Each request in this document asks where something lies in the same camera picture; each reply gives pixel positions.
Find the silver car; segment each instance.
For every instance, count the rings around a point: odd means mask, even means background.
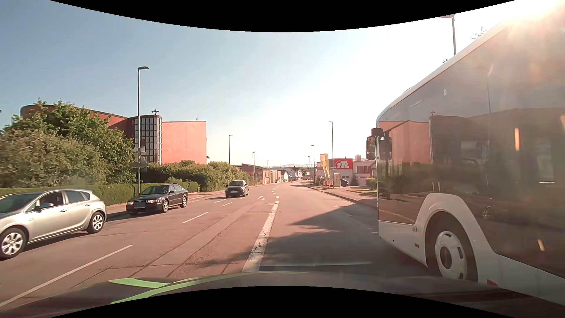
[[[28,243],[86,230],[102,230],[106,205],[90,190],[57,189],[0,197],[0,260]]]

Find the store sign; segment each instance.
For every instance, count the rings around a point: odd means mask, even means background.
[[[353,169],[353,159],[352,158],[348,158],[348,159],[336,159],[336,170],[338,169],[348,169],[351,170]]]

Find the street lamp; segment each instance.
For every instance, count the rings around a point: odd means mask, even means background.
[[[232,164],[232,159],[231,159],[231,155],[232,155],[232,154],[231,154],[231,145],[230,145],[230,143],[231,143],[230,137],[231,137],[231,136],[233,136],[233,135],[229,135],[229,136],[228,136],[228,163],[229,163],[230,165]]]
[[[313,157],[313,160],[316,160],[316,147],[314,147],[314,145],[311,145],[311,146],[312,146],[312,157]],[[316,174],[318,173],[318,166],[317,166],[317,165],[314,167],[314,171],[315,171],[315,172],[314,172],[314,177],[316,177]]]
[[[455,15],[454,14],[444,15],[444,16],[440,16],[440,18],[451,18],[451,28],[453,30],[453,55],[456,55],[457,49],[455,48]]]
[[[140,71],[147,70],[147,66],[137,68],[137,162],[141,163],[141,112],[140,112]],[[141,193],[141,169],[137,166],[137,194]]]
[[[253,178],[257,179],[257,176],[255,175],[255,152],[253,152]]]
[[[328,123],[332,123],[332,159],[333,159],[333,122],[328,122]]]

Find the bus wheel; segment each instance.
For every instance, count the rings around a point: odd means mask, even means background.
[[[471,242],[456,220],[451,217],[440,220],[427,241],[428,267],[436,274],[455,280],[478,280]]]

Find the blue sky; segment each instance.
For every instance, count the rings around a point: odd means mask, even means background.
[[[515,1],[456,14],[458,51]],[[40,97],[164,121],[207,121],[211,160],[307,164],[363,154],[378,114],[453,55],[451,20],[347,31],[256,33],[110,15],[45,0],[0,2],[0,124]]]

